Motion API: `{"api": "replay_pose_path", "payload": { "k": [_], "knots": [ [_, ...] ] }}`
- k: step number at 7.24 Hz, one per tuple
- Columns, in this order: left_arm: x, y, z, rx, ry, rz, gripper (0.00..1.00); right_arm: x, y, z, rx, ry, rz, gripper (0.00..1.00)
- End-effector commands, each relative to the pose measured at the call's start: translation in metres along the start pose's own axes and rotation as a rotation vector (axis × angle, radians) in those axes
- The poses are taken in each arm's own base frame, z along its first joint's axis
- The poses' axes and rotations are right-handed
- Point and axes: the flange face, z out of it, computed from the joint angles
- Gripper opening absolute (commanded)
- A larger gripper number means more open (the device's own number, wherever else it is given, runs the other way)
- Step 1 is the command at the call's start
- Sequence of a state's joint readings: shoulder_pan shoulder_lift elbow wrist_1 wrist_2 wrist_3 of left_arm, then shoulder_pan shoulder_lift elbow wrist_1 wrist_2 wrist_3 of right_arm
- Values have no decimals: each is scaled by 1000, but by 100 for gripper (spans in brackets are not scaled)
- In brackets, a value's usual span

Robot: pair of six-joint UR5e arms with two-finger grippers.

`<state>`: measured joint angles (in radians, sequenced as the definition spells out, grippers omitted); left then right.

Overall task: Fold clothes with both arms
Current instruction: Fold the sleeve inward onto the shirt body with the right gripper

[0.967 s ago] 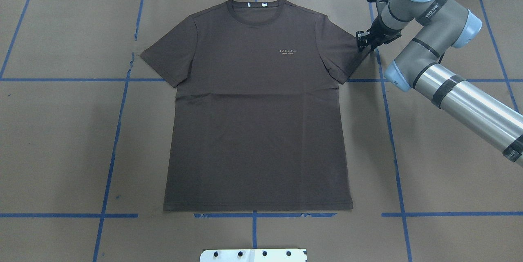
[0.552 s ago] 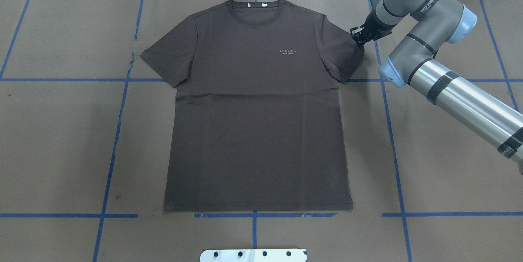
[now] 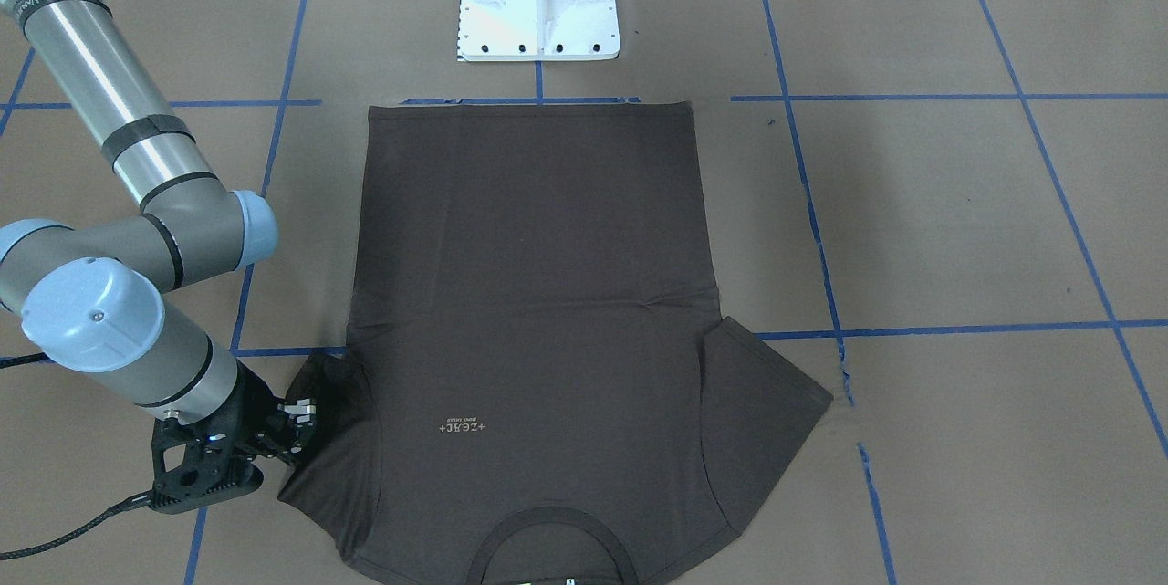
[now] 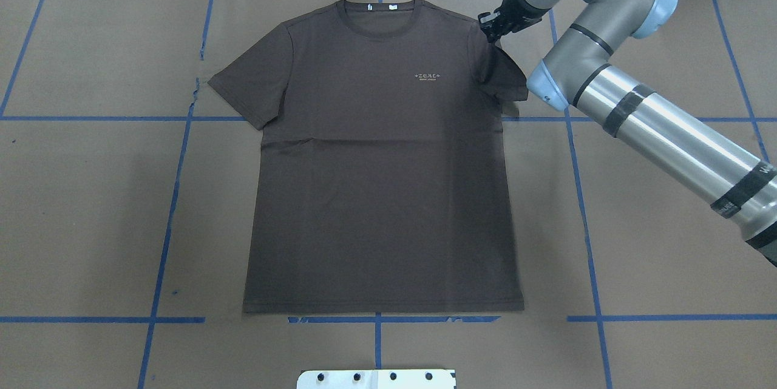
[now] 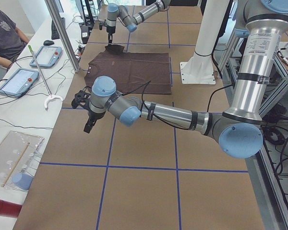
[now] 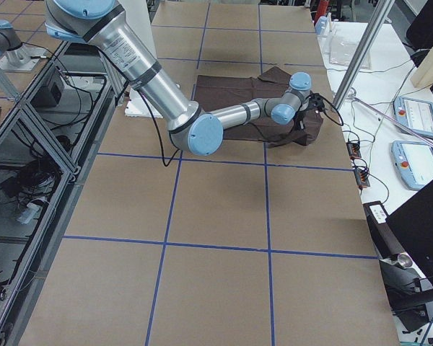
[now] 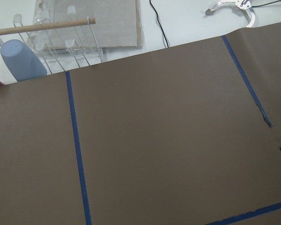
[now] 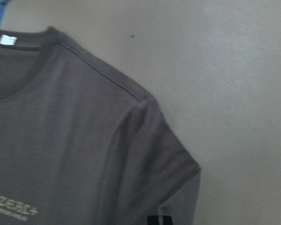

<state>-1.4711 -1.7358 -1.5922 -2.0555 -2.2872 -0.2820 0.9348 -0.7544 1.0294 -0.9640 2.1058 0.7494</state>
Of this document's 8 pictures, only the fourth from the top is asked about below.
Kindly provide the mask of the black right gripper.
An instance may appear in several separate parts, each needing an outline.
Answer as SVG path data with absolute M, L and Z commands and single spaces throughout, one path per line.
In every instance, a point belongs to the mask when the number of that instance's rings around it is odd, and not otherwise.
M 518 13 L 505 13 L 499 9 L 478 14 L 478 26 L 491 44 L 495 44 L 503 36 L 521 32 L 541 21 L 542 18 L 527 18 Z

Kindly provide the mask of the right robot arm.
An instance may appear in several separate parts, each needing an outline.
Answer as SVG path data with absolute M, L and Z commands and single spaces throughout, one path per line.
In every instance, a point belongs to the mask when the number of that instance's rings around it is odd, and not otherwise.
M 561 0 L 501 0 L 478 22 L 491 41 L 538 24 Z M 575 109 L 655 164 L 735 224 L 741 239 L 775 264 L 775 165 L 667 98 L 618 51 L 650 38 L 678 0 L 580 0 L 583 8 L 528 73 L 530 93 Z

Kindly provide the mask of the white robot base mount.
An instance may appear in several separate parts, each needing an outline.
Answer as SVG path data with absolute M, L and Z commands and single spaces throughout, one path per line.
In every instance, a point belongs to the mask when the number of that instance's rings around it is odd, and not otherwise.
M 374 369 L 308 370 L 297 388 L 457 388 L 455 370 Z

